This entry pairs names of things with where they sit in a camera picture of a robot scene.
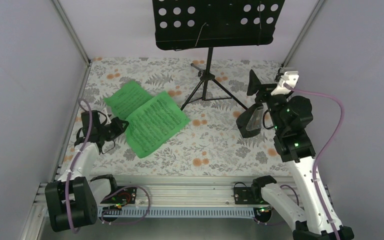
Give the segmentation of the green sheet music page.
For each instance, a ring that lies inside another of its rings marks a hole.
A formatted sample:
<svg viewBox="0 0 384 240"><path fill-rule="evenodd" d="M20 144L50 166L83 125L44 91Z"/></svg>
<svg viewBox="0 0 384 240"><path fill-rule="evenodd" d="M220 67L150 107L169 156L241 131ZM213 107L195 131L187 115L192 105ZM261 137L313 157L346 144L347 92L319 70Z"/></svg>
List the green sheet music page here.
<svg viewBox="0 0 384 240"><path fill-rule="evenodd" d="M139 158L152 154L190 122L166 91L145 102L126 120L126 142Z"/></svg>
<svg viewBox="0 0 384 240"><path fill-rule="evenodd" d="M110 107L114 116L126 120L130 114L152 98L153 96L143 89L141 85L131 80L113 95L104 98L104 102Z"/></svg>

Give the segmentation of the black metronome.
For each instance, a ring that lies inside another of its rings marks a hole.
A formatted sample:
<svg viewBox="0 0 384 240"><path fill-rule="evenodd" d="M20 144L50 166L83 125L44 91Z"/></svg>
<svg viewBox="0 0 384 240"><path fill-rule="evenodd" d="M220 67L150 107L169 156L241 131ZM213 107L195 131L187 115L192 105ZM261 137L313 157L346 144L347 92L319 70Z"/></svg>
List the black metronome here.
<svg viewBox="0 0 384 240"><path fill-rule="evenodd" d="M264 106L255 103L236 119L237 128L244 139L253 138L262 130Z"/></svg>

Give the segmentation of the black music stand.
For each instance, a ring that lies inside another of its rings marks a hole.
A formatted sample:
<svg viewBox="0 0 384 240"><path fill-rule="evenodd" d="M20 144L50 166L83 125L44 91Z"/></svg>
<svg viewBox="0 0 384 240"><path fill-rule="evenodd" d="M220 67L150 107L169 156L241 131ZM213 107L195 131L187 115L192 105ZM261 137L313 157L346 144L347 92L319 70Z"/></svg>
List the black music stand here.
<svg viewBox="0 0 384 240"><path fill-rule="evenodd" d="M200 100L208 101L208 83L215 83L244 109L246 106L216 80L210 72L215 47L269 45L274 40L276 22L283 0L154 0L152 1L155 43L163 51L207 48L206 66L198 70L199 83L182 109L193 103L202 88Z"/></svg>

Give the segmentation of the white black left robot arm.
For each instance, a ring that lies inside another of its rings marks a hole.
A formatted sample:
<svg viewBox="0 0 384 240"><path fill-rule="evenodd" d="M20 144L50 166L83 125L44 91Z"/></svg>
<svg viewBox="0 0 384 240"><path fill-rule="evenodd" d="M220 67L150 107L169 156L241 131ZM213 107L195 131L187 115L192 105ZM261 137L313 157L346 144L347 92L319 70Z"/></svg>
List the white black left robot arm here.
<svg viewBox="0 0 384 240"><path fill-rule="evenodd" d="M75 154L65 172L45 187L45 199L54 232L79 230L98 219L98 205L119 197L111 174L91 177L91 171L106 142L123 134L129 122L99 110L81 113L82 127L76 133Z"/></svg>

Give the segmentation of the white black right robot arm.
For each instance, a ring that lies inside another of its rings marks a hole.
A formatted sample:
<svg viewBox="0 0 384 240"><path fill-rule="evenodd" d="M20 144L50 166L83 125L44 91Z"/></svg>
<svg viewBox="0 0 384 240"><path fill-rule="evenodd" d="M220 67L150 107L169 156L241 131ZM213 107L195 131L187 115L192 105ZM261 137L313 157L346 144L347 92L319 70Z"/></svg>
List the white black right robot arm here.
<svg viewBox="0 0 384 240"><path fill-rule="evenodd" d="M279 75L278 83L263 84L251 70L247 94L267 105L275 131L274 147L292 174L302 206L287 196L270 175L253 180L251 198L274 207L295 240L352 240L353 230L342 223L324 188L318 169L319 154L305 130L313 120L311 101L292 95L298 79L297 71L285 71Z"/></svg>

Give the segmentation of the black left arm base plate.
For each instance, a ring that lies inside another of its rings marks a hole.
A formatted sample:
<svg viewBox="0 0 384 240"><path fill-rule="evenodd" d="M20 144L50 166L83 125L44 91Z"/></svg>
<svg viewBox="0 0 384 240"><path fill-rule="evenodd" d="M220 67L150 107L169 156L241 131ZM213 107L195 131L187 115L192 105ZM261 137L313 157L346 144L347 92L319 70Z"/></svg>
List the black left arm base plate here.
<svg viewBox="0 0 384 240"><path fill-rule="evenodd" d="M117 206L132 205L136 203L136 195L137 188L129 187L109 198L102 200L100 203Z"/></svg>

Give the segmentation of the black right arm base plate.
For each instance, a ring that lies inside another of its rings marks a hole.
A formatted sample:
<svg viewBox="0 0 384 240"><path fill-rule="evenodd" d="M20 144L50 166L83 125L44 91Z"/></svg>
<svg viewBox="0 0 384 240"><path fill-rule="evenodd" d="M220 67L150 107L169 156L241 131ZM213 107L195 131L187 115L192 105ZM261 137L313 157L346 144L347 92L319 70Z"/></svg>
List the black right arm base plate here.
<svg viewBox="0 0 384 240"><path fill-rule="evenodd" d="M234 186L233 198L236 205L260 205L264 202L253 195L250 187L245 186Z"/></svg>

